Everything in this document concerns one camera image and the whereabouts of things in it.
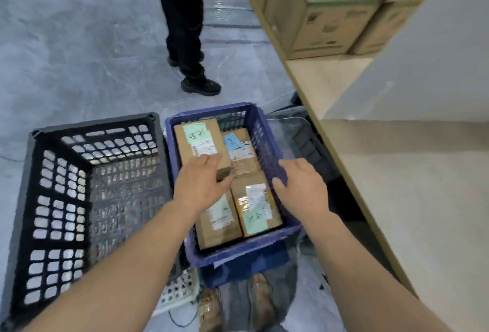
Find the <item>hand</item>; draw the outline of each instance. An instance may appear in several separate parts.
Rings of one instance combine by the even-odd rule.
[[[285,208],[304,225],[330,213],[328,189],[320,174],[303,158],[279,161],[287,173],[287,187],[274,177],[273,188]]]
[[[195,220],[202,211],[221,198],[233,181],[228,176],[220,183],[216,182],[217,168],[222,157],[221,154],[193,157],[180,169],[173,200],[181,210],[187,210],[194,215]]]

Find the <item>black shoe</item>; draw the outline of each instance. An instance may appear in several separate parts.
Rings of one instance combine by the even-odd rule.
[[[181,82],[181,86],[185,92],[196,92],[205,96],[214,96],[221,92],[221,85],[209,79],[206,79],[203,85],[196,85],[185,77]]]
[[[199,62],[202,62],[203,60],[204,60],[204,53],[201,51]],[[178,67],[180,65],[178,60],[172,59],[171,57],[168,57],[168,64],[172,67]]]

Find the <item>forearm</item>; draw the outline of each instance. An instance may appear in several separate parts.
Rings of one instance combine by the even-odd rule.
[[[349,332],[449,331],[370,255],[337,215],[312,220],[306,231]]]
[[[139,332],[144,329],[194,218],[173,202],[85,274],[25,330]]]

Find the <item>left hand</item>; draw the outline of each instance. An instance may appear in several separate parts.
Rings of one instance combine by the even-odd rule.
[[[220,183],[216,181],[222,157],[221,154],[193,157],[180,169],[173,200],[176,206],[192,214],[195,220],[221,198],[233,181],[230,176]]]

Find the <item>wooden tabletop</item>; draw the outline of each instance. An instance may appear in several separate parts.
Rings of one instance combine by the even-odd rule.
[[[400,281],[453,330],[489,330],[489,123],[325,120],[373,60],[287,60],[251,6]]]

